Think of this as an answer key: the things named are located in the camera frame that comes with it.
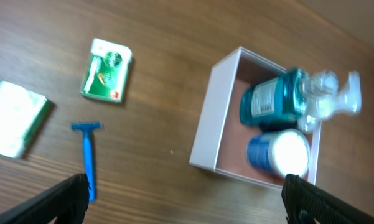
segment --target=wood grain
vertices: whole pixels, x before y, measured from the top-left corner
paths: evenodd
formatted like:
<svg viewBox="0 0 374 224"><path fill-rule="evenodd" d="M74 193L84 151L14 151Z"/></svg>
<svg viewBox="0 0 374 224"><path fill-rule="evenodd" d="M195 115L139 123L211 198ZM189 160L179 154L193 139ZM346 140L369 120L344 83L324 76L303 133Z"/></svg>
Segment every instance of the wood grain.
<svg viewBox="0 0 374 224"><path fill-rule="evenodd" d="M95 37L134 53L122 106L78 92ZM317 185L374 216L374 50L290 0L0 0L0 80L56 104L26 160L0 157L0 213L82 172L70 123L100 120L85 223L285 223L280 191L188 165L210 68L240 45L362 74L361 115L323 125Z"/></svg>

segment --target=blue bottle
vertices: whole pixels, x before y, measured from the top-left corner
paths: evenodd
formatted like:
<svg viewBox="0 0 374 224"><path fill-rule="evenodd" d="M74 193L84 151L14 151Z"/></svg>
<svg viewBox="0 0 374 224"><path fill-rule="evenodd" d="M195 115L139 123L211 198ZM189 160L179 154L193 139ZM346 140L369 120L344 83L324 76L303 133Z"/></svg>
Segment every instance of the blue bottle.
<svg viewBox="0 0 374 224"><path fill-rule="evenodd" d="M332 95L337 88L333 72L310 77L300 68L294 68L247 89L241 100L240 120L247 126L295 123L306 112L307 98Z"/></svg>

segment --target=open cardboard box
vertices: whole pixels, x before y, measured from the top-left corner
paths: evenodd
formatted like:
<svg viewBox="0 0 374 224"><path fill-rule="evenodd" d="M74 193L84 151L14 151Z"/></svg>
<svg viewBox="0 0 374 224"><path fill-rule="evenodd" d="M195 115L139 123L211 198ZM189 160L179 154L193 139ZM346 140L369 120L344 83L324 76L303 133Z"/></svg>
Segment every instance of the open cardboard box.
<svg viewBox="0 0 374 224"><path fill-rule="evenodd" d="M189 163L223 175L281 188L283 179L251 167L246 145L261 134L259 127L240 123L242 94L252 84L277 77L283 67L239 47L212 68ZM306 135L311 146L310 167L304 177L316 183L320 125Z"/></svg>

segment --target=razor head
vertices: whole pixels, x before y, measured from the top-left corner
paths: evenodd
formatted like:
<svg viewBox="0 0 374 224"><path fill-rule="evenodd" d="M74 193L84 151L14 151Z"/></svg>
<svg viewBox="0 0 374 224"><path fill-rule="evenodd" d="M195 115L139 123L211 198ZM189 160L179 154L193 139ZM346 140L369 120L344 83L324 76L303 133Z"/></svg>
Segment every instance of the razor head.
<svg viewBox="0 0 374 224"><path fill-rule="evenodd" d="M99 121L83 122L83 123L72 123L70 125L72 130L91 131L93 129L102 128L102 124Z"/></svg>

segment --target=clear plastic bottle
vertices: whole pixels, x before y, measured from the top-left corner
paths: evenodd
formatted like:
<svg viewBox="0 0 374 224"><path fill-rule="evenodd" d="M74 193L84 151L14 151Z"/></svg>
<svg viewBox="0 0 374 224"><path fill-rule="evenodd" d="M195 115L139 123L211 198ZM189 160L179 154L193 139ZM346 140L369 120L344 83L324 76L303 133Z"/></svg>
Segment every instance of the clear plastic bottle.
<svg viewBox="0 0 374 224"><path fill-rule="evenodd" d="M358 72L350 72L348 82L339 93L318 97L315 91L307 92L305 97L307 109L297 121L297 127L304 133L311 133L321 121L328 120L335 114L355 115L360 112L360 76Z"/></svg>

